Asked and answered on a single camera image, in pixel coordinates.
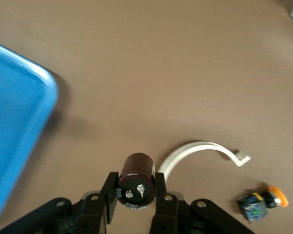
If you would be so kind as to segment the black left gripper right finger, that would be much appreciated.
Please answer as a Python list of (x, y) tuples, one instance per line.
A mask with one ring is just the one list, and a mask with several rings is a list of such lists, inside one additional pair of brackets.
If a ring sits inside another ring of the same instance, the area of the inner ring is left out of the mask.
[(156, 212), (151, 222), (151, 234), (183, 234), (179, 206), (185, 198), (180, 192), (168, 191), (165, 175), (155, 174)]

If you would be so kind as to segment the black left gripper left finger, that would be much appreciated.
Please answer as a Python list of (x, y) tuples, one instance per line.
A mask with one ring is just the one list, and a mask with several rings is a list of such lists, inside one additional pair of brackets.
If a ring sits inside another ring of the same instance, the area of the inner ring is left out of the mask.
[(85, 197), (80, 214), (75, 222), (77, 234), (105, 234), (111, 223), (117, 204), (116, 187), (119, 174), (109, 173), (99, 192)]

